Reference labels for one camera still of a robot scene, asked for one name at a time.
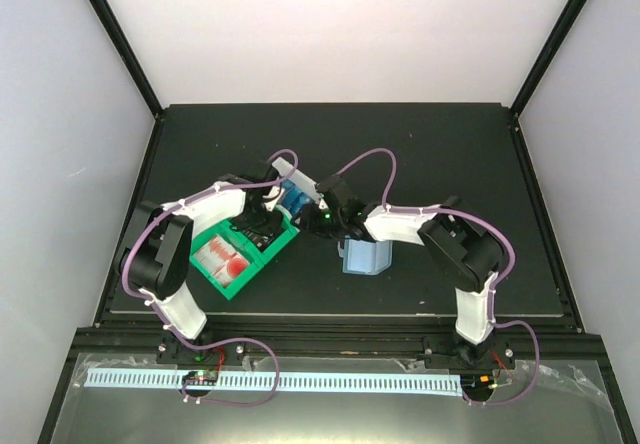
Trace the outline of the white bin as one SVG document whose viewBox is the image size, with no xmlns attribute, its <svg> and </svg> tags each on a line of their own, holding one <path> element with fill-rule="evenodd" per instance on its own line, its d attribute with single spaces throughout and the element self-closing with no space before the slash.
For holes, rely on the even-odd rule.
<svg viewBox="0 0 640 444">
<path fill-rule="evenodd" d="M 319 204 L 321 202 L 322 197 L 316 192 L 315 189 L 316 182 L 306 174 L 302 173 L 300 170 L 296 170 L 288 180 L 292 181 L 295 185 L 297 185 L 305 193 L 307 193 L 314 200 L 314 204 Z"/>
</svg>

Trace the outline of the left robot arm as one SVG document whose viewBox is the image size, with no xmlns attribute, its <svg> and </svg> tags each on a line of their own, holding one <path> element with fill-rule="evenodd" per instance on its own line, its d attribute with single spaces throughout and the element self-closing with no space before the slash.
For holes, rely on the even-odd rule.
<svg viewBox="0 0 640 444">
<path fill-rule="evenodd" d="M 281 175 L 268 166 L 256 180 L 227 175 L 191 196 L 162 205 L 143 202 L 135 209 L 114 271 L 123 291 L 154 310 L 191 362 L 207 361 L 215 348 L 213 336 L 203 331 L 207 316 L 187 285 L 193 240 L 231 218 L 273 214 L 264 199 L 293 174 Z"/>
</svg>

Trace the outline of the green bin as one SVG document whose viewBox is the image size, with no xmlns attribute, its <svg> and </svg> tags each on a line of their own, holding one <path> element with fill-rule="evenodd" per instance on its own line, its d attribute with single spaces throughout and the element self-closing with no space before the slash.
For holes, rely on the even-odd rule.
<svg viewBox="0 0 640 444">
<path fill-rule="evenodd" d="M 234 230 L 234 218 L 227 219 L 221 223 L 223 234 L 250 262 L 266 265 L 298 234 L 298 230 L 291 223 L 291 216 L 282 210 L 279 211 L 284 216 L 284 221 L 279 230 L 281 234 L 264 253 L 260 253 L 241 232 Z"/>
<path fill-rule="evenodd" d="M 245 243 L 229 230 L 214 228 L 197 235 L 191 245 L 190 263 L 228 301 L 264 267 Z"/>
</svg>

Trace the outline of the blue card holder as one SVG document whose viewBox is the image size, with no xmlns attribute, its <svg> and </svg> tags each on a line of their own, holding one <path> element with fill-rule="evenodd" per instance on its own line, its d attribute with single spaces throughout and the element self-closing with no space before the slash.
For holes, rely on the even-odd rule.
<svg viewBox="0 0 640 444">
<path fill-rule="evenodd" d="M 391 266 L 392 249 L 391 241 L 343 239 L 337 244 L 338 255 L 342 259 L 342 272 L 353 275 L 379 275 Z"/>
</svg>

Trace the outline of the green front bin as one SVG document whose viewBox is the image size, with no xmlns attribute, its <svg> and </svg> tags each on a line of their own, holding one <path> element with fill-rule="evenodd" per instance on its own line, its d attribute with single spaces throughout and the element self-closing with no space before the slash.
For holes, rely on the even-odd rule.
<svg viewBox="0 0 640 444">
<path fill-rule="evenodd" d="M 229 230 L 214 228 L 197 235 L 191 245 L 190 263 L 228 301 L 264 267 L 245 243 Z"/>
</svg>

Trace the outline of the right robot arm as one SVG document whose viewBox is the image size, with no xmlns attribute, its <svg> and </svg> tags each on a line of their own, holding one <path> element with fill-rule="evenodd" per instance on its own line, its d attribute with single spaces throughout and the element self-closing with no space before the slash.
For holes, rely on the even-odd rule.
<svg viewBox="0 0 640 444">
<path fill-rule="evenodd" d="M 364 202 L 340 177 L 322 181 L 316 191 L 321 200 L 301 207 L 294 217 L 297 228 L 329 239 L 425 247 L 455 290 L 454 355 L 466 367 L 490 356 L 495 287 L 506 255 L 496 230 L 458 210 L 455 197 L 417 208 Z"/>
</svg>

